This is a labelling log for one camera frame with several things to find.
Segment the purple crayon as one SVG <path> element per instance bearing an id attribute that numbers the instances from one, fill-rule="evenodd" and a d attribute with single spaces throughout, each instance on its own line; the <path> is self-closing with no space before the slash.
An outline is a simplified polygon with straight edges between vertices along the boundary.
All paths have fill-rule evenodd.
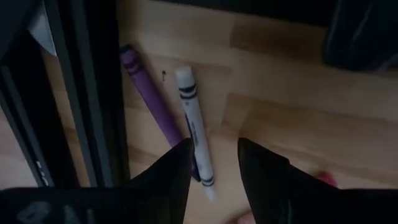
<path id="1" fill-rule="evenodd" d="M 169 110 L 153 79 L 148 74 L 137 50 L 130 44 L 124 45 L 119 50 L 119 57 L 132 84 L 142 96 L 144 103 L 166 140 L 172 147 L 176 146 L 184 137 L 175 122 L 172 112 Z"/>

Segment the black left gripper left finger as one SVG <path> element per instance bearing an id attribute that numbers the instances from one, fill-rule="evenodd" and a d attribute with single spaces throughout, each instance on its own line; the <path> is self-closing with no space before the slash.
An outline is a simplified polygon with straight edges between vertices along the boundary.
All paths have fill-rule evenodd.
<path id="1" fill-rule="evenodd" d="M 144 172 L 124 184 L 131 190 L 125 224 L 183 224 L 191 181 L 192 140 L 171 148 Z"/>

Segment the pink crayon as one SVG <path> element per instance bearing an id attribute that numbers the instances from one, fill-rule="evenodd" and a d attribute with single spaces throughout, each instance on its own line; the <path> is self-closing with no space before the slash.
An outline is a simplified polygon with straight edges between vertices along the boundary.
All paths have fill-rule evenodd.
<path id="1" fill-rule="evenodd" d="M 328 185 L 331 185 L 333 187 L 337 187 L 337 181 L 333 177 L 333 175 L 327 171 L 320 171 L 316 174 L 316 178 L 327 183 Z"/>

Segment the white crayon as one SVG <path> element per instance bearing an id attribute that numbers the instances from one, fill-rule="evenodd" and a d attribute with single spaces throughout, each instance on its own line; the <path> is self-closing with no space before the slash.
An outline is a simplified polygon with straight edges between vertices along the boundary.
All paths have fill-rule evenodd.
<path id="1" fill-rule="evenodd" d="M 192 136 L 193 146 L 195 148 L 195 160 L 197 162 L 200 182 L 205 189 L 206 196 L 212 201 L 215 199 L 215 177 L 211 164 L 205 126 L 201 115 L 195 77 L 192 68 L 189 66 L 176 69 L 175 76 L 187 124 Z"/>

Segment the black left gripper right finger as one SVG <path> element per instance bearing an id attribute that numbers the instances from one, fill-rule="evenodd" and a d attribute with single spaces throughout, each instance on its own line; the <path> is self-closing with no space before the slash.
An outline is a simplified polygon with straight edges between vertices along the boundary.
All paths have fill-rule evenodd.
<path id="1" fill-rule="evenodd" d="M 338 191 L 248 138 L 238 140 L 238 161 L 256 224 L 318 223 L 322 197 Z"/>

